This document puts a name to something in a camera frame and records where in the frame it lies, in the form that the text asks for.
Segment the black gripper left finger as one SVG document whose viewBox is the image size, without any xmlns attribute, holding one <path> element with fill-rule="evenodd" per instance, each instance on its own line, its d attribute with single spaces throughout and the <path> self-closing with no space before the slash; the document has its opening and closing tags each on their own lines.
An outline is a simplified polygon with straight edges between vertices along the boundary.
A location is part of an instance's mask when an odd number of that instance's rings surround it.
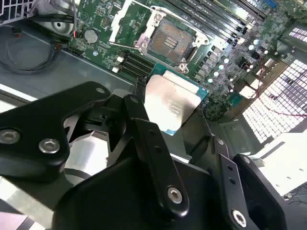
<svg viewBox="0 0 307 230">
<path fill-rule="evenodd" d="M 85 131 L 106 132 L 110 160 L 136 157 L 138 198 L 155 211 L 181 218 L 189 197 L 157 124 L 134 95 L 119 97 L 90 81 L 0 115 L 0 173 L 50 182 L 64 168 L 70 144 Z"/>
</svg>

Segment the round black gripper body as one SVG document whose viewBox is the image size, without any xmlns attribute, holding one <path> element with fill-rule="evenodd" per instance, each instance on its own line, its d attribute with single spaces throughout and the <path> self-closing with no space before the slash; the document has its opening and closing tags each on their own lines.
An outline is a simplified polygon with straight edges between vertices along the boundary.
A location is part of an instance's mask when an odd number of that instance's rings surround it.
<svg viewBox="0 0 307 230">
<path fill-rule="evenodd" d="M 213 181 L 204 170 L 178 160 L 175 166 L 189 195 L 189 212 L 163 216 L 137 159 L 130 157 L 70 189 L 59 201 L 54 230 L 222 230 Z"/>
</svg>

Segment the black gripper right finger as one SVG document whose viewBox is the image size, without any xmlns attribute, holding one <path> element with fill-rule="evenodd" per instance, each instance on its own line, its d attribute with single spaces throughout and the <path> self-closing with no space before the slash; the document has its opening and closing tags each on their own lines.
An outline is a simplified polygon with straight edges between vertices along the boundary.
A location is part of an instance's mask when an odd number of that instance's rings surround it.
<svg viewBox="0 0 307 230">
<path fill-rule="evenodd" d="M 203 112 L 198 112 L 198 118 L 207 141 L 207 149 L 198 155 L 198 166 L 213 178 L 223 229 L 287 229 L 282 199 L 255 163 L 241 154 L 231 158 L 224 140 L 211 132 Z"/>
</svg>

